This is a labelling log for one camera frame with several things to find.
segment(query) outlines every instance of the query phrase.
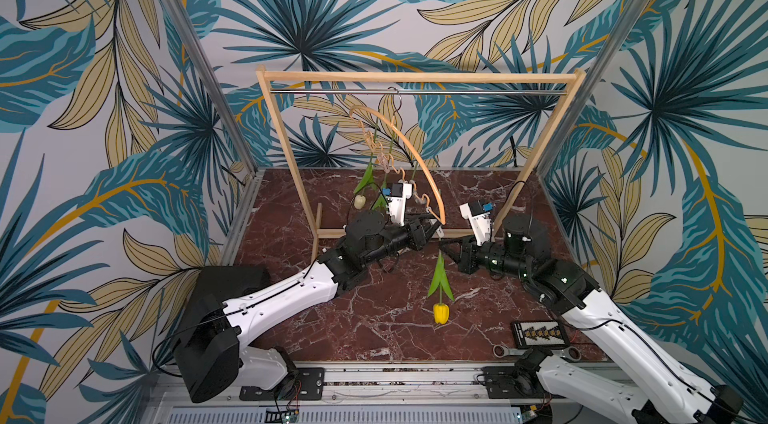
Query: red marble surface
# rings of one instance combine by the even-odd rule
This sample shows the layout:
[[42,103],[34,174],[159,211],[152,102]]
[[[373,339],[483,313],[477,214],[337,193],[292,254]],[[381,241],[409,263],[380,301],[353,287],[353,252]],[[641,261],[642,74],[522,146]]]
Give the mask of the red marble surface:
[[[301,175],[312,210],[322,203],[322,227],[342,227],[362,170],[305,169]],[[461,203],[480,199],[501,206],[516,175],[516,171],[434,171],[446,205],[446,227],[467,227],[458,211]],[[381,182],[382,173],[375,177]],[[423,173],[417,174],[416,182],[420,192],[429,191]],[[553,256],[570,259],[538,180],[532,177],[525,187],[532,193],[534,217],[548,224]],[[375,189],[366,192],[369,204],[376,193]],[[529,213],[530,200],[528,190],[522,190],[513,212]],[[332,244],[320,242],[321,247]],[[309,265],[311,252],[312,234],[290,172],[266,170],[236,265],[265,265],[277,282]],[[450,320],[435,324],[432,305],[438,295],[427,297],[427,289],[437,253],[433,241],[422,252],[403,254],[391,274],[372,265],[368,281],[275,326],[254,345],[282,346],[294,360],[495,360],[493,344],[514,347],[511,321],[550,320],[516,278],[494,281],[484,269],[464,275],[446,259],[456,301],[444,298]],[[393,262],[383,264],[389,267]],[[589,342],[581,333],[573,337],[573,342]],[[604,359],[594,344],[578,347],[585,360]]]

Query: black mounting plate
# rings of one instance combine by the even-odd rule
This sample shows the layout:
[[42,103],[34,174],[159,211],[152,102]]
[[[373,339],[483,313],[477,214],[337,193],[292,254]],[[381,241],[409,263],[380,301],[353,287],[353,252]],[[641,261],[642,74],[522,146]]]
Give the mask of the black mounting plate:
[[518,374],[513,366],[489,366],[482,368],[488,399],[543,399],[546,391],[538,380],[533,380],[530,394],[523,394],[514,385]]
[[[319,401],[322,398],[322,385],[326,376],[326,370],[322,367],[300,367],[299,382],[301,391],[300,401]],[[243,386],[240,388],[241,401],[274,401],[271,391],[264,391],[260,387]]]

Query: wooden clothes rack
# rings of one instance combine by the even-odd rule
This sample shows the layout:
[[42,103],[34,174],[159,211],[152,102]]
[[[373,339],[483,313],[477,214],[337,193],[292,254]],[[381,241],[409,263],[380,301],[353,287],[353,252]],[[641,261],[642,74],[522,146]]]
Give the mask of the wooden clothes rack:
[[[289,82],[289,83],[301,83],[301,82],[351,82],[351,83],[464,83],[464,84],[510,84],[510,83],[539,83],[539,84],[565,84],[564,93],[551,92],[546,94],[560,95],[557,105],[552,111],[552,115],[547,119],[542,134],[539,135],[536,144],[531,151],[530,156],[525,161],[522,171],[518,175],[518,181],[526,181],[535,169],[538,161],[541,159],[544,149],[547,147],[554,131],[558,128],[563,116],[571,105],[574,95],[579,86],[584,82],[586,73],[582,70],[575,70],[572,74],[554,74],[554,73],[539,73],[539,74],[499,74],[499,73],[379,73],[379,72],[361,72],[361,73],[334,73],[334,72],[322,72],[322,71],[267,71],[264,66],[259,66],[256,71],[256,77],[259,80],[259,86],[264,94],[264,102],[270,112],[272,121],[275,125],[275,131],[277,137],[280,140],[280,145],[283,147],[285,153],[286,162],[290,169],[291,176],[293,176],[293,182],[296,185],[296,190],[299,193],[299,199],[301,200],[306,220],[312,230],[312,261],[317,257],[317,251],[320,239],[338,239],[344,236],[343,229],[330,229],[323,228],[322,223],[322,203],[317,204],[316,214],[312,213],[312,206],[310,199],[306,194],[304,183],[299,173],[299,166],[296,164],[296,158],[293,157],[293,150],[291,149],[290,139],[286,132],[283,118],[280,114],[280,108],[277,106],[274,94],[272,93],[272,82]],[[296,94],[307,94],[310,90],[292,90]],[[532,94],[544,94],[541,90],[531,90]],[[311,90],[312,94],[354,94],[355,90]],[[408,94],[416,94],[417,92],[409,90]],[[460,91],[446,91],[447,95],[460,95]],[[483,94],[524,94],[521,90],[515,90],[514,92],[504,92],[504,90],[492,91],[490,93]],[[520,194],[522,186],[515,186],[512,192],[507,197],[504,206],[499,211],[494,220],[492,236],[496,235],[498,229],[502,226],[504,218],[512,209],[514,201]],[[471,228],[463,229],[444,229],[445,236],[450,237],[462,237],[472,234]]]

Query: metal rail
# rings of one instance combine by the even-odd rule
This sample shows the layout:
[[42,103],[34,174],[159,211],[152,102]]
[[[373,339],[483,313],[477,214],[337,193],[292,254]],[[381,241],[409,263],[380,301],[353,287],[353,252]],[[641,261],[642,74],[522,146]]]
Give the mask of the metal rail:
[[302,89],[302,90],[270,90],[273,94],[397,94],[397,95],[421,95],[421,94],[438,94],[438,95],[462,95],[462,96],[487,96],[487,95],[504,95],[504,96],[565,96],[567,91],[553,91],[553,90],[505,90],[505,91],[486,91],[486,90],[318,90],[318,89]]

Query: yellow tulip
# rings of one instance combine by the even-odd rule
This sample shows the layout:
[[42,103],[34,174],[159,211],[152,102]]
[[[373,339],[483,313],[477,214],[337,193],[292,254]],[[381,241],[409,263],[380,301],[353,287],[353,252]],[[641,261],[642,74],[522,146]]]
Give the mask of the yellow tulip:
[[435,304],[432,306],[432,313],[435,314],[435,322],[437,324],[445,324],[448,322],[448,314],[450,314],[450,309],[448,309],[448,304]]

